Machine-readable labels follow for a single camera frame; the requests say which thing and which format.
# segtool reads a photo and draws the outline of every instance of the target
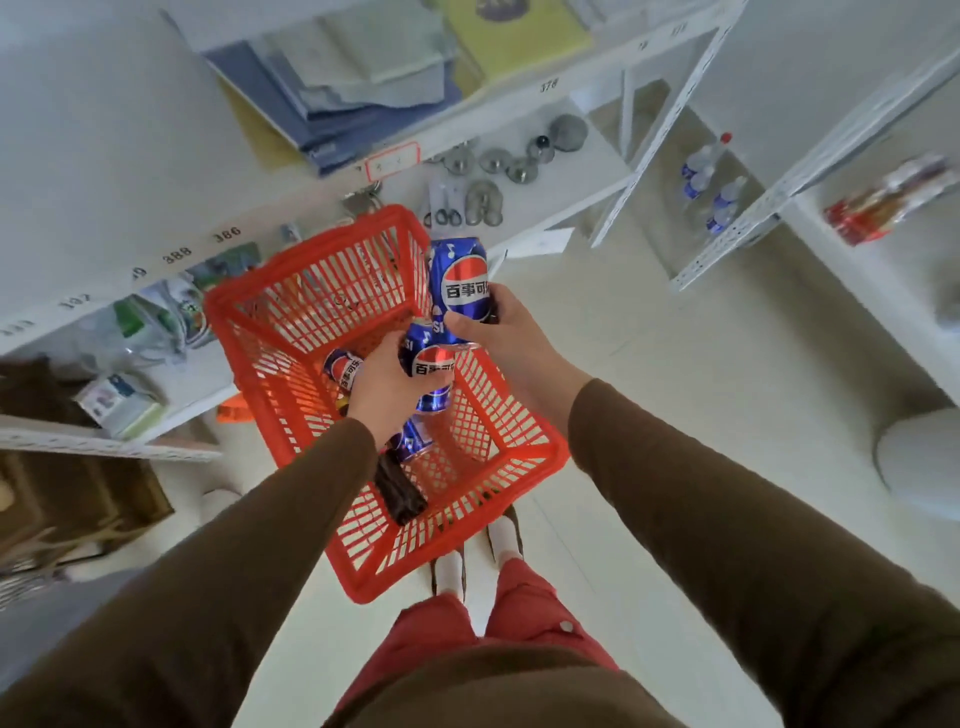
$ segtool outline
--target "tiled floor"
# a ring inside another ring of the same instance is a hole
[[[628,208],[606,244],[509,261],[499,279],[562,353],[670,424],[762,473],[960,603],[960,525],[891,500],[872,463],[878,431],[938,395],[789,236],[725,261],[681,295]],[[131,560],[196,527],[207,488],[247,491],[272,468],[252,426],[211,425],[225,457],[158,466],[177,515]],[[691,726],[779,725],[772,708],[613,510],[572,466],[517,509],[528,561],[617,662]],[[495,574],[468,544],[468,606],[482,629]],[[428,595],[411,574],[355,606],[322,561],[257,672],[236,725],[316,728],[397,612]]]

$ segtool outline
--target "blue soda can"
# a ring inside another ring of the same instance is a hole
[[[390,438],[390,447],[401,463],[413,460],[417,455],[433,447],[433,438],[417,415],[405,423],[403,429]]]
[[[353,389],[353,380],[361,366],[363,366],[363,359],[356,354],[345,352],[343,349],[334,349],[326,357],[324,371],[340,385],[341,389],[349,392]]]
[[[490,318],[487,251],[475,237],[435,240],[426,254],[427,280],[433,298],[434,342],[453,349],[477,345],[446,330],[444,314],[456,311],[474,321]]]
[[[433,324],[429,319],[414,319],[407,329],[400,348],[400,366],[408,376],[428,375],[431,372],[453,369],[454,352],[434,343]],[[428,392],[417,402],[417,411],[422,415],[443,412],[450,406],[453,385]]]

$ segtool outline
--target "white wall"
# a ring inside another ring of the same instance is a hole
[[[750,0],[691,106],[770,184],[958,23],[957,0]]]

